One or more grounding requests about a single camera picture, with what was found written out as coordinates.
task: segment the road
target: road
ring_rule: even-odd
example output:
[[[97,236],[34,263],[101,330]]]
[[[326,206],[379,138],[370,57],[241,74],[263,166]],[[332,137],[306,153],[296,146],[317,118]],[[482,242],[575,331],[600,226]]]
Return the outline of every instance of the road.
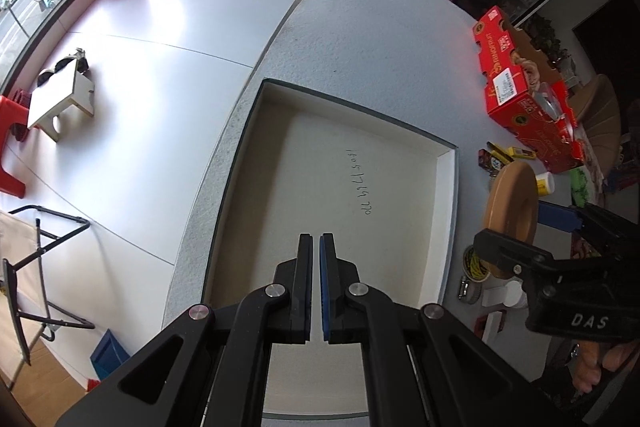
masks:
[[[27,31],[32,35],[49,13],[40,11],[37,0],[17,0],[12,11]],[[15,23],[8,10],[0,12],[0,82],[13,66],[14,61],[27,43],[28,37]]]

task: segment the barcode label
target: barcode label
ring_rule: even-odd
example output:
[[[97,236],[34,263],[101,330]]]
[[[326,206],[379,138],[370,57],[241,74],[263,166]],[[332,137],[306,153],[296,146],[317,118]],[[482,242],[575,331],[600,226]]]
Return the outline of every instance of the barcode label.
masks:
[[[495,96],[498,98],[498,105],[511,100],[516,96],[516,84],[513,82],[511,70],[506,68],[502,73],[494,77]]]

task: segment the person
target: person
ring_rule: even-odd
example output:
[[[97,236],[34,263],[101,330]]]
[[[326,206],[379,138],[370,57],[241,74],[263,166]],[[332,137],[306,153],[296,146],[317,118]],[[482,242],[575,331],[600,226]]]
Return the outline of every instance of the person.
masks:
[[[599,343],[580,341],[578,360],[574,372],[574,387],[583,393],[590,393],[593,387],[600,382],[602,369],[612,372],[618,370],[633,350],[636,349],[638,343],[640,341],[618,344],[606,351],[602,356],[602,360],[600,360],[603,350]],[[628,363],[629,370],[636,365],[639,355],[640,353],[636,354],[633,360],[630,360]]]

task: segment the fruit box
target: fruit box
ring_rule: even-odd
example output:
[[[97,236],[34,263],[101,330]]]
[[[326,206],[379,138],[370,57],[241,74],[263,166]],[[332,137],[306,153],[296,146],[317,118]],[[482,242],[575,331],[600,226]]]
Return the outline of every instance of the fruit box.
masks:
[[[474,26],[482,73],[487,83],[487,114],[522,144],[533,149],[549,172],[559,173],[582,165],[582,149],[574,140],[577,126],[567,103],[562,76],[534,49],[529,36],[514,28],[494,6]],[[514,59],[532,60],[540,73],[540,89],[527,84],[525,71]]]

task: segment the red plastic chair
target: red plastic chair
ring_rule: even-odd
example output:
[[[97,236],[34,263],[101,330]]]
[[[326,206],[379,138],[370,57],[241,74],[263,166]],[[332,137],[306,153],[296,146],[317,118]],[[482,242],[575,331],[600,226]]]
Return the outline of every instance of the red plastic chair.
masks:
[[[4,150],[4,143],[11,126],[14,123],[27,125],[28,118],[29,109],[9,100],[5,96],[0,96],[0,140],[2,140],[0,143],[0,155]],[[0,190],[17,198],[23,198],[25,187],[24,183],[5,172],[0,165]]]

